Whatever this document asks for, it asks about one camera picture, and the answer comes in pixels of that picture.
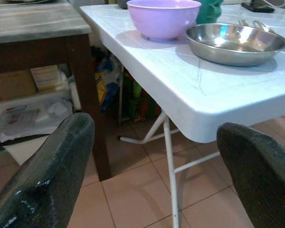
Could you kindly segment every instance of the white metal table leg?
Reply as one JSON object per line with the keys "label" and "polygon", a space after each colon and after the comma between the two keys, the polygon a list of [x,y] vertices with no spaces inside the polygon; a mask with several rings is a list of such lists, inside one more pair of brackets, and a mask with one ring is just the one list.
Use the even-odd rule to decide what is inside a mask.
{"label": "white metal table leg", "polygon": [[[154,122],[154,124],[152,125],[152,127],[150,128],[150,130],[148,131],[148,133],[146,134],[145,138],[142,140],[128,138],[128,137],[121,137],[121,136],[119,136],[118,139],[120,141],[125,141],[125,142],[129,142],[129,143],[136,143],[136,144],[145,144],[145,143],[150,142],[152,140],[159,139],[159,138],[164,136],[164,133],[156,135],[154,137],[152,137],[152,136],[154,135],[156,130],[160,127],[160,125],[164,122],[166,117],[168,117],[167,114],[164,111],[162,111],[161,114],[156,119],[156,121]],[[170,131],[170,134],[173,134],[176,132],[179,132],[179,129],[175,129],[175,130]]]}
{"label": "white metal table leg", "polygon": [[[160,127],[160,125],[162,123],[163,123],[164,133],[153,136],[154,133],[156,132],[156,130]],[[192,162],[185,164],[183,166],[180,166],[178,168],[174,168],[171,134],[176,133],[178,131],[179,131],[178,129],[170,131],[169,117],[167,116],[167,114],[164,111],[162,111],[161,114],[159,115],[159,117],[157,118],[157,120],[155,121],[155,123],[153,124],[153,126],[151,127],[151,129],[146,134],[144,139],[138,140],[138,139],[119,136],[119,140],[121,140],[121,141],[126,141],[129,143],[136,143],[136,144],[144,144],[144,143],[147,143],[149,141],[158,139],[160,137],[163,137],[163,136],[165,137],[167,159],[168,159],[168,168],[169,168],[170,187],[171,187],[173,228],[179,228],[176,173],[180,172],[184,169],[188,169],[194,165],[200,164],[202,162],[205,162],[209,159],[212,159],[212,158],[220,155],[219,152],[215,152],[213,154],[210,154],[210,155],[205,156],[203,158],[197,159],[195,161],[192,161]]]}
{"label": "white metal table leg", "polygon": [[173,163],[173,151],[172,151],[172,143],[171,143],[170,125],[169,125],[169,118],[167,116],[163,123],[163,130],[165,134],[169,177],[170,177],[173,228],[179,228],[179,215],[178,215],[178,207],[177,207],[177,186],[176,186],[175,169],[174,169],[174,163]]}

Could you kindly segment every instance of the beige floor tile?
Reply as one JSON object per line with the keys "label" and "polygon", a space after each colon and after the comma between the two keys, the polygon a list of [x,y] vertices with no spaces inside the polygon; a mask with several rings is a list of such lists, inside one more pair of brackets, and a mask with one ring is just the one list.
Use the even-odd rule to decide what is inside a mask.
{"label": "beige floor tile", "polygon": [[103,181],[116,228],[143,228],[171,214],[171,197],[152,163]]}
{"label": "beige floor tile", "polygon": [[230,188],[182,212],[194,228],[253,228],[240,200]]}
{"label": "beige floor tile", "polygon": [[13,159],[13,157],[9,153],[5,152],[0,155],[0,167],[13,164],[13,163],[16,163],[16,161]]}
{"label": "beige floor tile", "polygon": [[[179,152],[173,157],[175,167],[179,167],[196,160],[201,156],[196,148],[191,148]],[[167,159],[163,158],[155,161],[154,165],[163,178],[166,186],[170,188]],[[223,181],[217,172],[205,162],[177,173],[176,178],[178,186],[178,203],[181,209],[228,187],[226,182]]]}
{"label": "beige floor tile", "polygon": [[[147,228],[173,228],[172,222],[172,216],[169,216],[148,226]],[[180,228],[190,228],[181,212],[179,212],[179,224]]]}
{"label": "beige floor tile", "polygon": [[[144,136],[149,131],[149,127],[144,128],[136,128],[135,133],[140,139],[143,139]],[[163,127],[160,126],[156,134],[163,133]],[[198,145],[197,143],[192,142],[191,140],[187,139],[182,133],[174,133],[171,135],[172,140],[172,147],[173,147],[173,153],[181,152],[185,149],[191,148],[195,145]],[[143,145],[146,149],[150,159],[152,161],[156,161],[158,159],[166,157],[166,143],[165,138],[162,137],[160,139],[148,142]]]}
{"label": "beige floor tile", "polygon": [[20,166],[16,163],[0,167],[0,192],[9,181],[9,179],[20,169]]}
{"label": "beige floor tile", "polygon": [[[118,135],[119,132],[111,132],[106,137],[113,175],[151,162],[142,145],[120,141]],[[133,130],[123,132],[122,136],[136,138]]]}
{"label": "beige floor tile", "polygon": [[[216,141],[199,145],[196,148],[203,156],[219,151]],[[218,172],[229,186],[232,185],[232,178],[221,156],[210,159],[207,162],[215,169],[216,172]]]}
{"label": "beige floor tile", "polygon": [[126,132],[132,130],[130,121],[123,122],[121,126],[118,125],[117,116],[113,110],[108,110],[103,115],[105,132]]}
{"label": "beige floor tile", "polygon": [[285,139],[285,116],[265,121],[264,124]]}
{"label": "beige floor tile", "polygon": [[85,177],[84,180],[82,181],[82,186],[86,186],[92,183],[95,183],[99,181],[95,162],[94,162],[94,157],[91,154],[90,158],[87,162],[86,169],[85,169]]}
{"label": "beige floor tile", "polygon": [[114,228],[100,182],[81,188],[68,228]]}
{"label": "beige floor tile", "polygon": [[252,127],[264,134],[271,136],[285,149],[285,138],[279,135],[277,132],[275,132],[271,128],[269,128],[266,124],[259,123],[259,124],[253,125]]}

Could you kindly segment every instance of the stainless steel bowl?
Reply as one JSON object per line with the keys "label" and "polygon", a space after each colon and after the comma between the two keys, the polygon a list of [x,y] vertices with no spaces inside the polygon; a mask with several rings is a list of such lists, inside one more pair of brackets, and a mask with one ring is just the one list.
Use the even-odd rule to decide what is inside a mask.
{"label": "stainless steel bowl", "polygon": [[282,36],[233,24],[196,25],[186,37],[195,55],[231,66],[257,66],[285,49]]}

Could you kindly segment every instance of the plastic bowl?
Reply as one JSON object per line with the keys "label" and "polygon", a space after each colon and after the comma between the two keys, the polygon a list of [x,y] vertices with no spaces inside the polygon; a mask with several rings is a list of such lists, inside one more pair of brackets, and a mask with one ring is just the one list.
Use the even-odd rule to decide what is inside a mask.
{"label": "plastic bowl", "polygon": [[150,39],[174,39],[196,24],[201,3],[192,0],[131,0],[134,26]]}

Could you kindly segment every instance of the cable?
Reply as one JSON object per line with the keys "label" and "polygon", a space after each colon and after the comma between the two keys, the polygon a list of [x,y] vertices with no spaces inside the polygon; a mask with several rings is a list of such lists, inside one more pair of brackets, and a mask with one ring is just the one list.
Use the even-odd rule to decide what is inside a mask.
{"label": "cable", "polygon": [[266,0],[262,0],[262,1],[266,2],[266,3],[267,3],[269,6],[271,6],[271,7],[280,8],[280,7],[284,7],[284,6],[285,6],[285,0],[283,0],[283,1],[284,1],[283,4],[282,4],[282,5],[279,5],[279,6],[275,6],[275,5],[271,4],[269,1],[266,1]]}

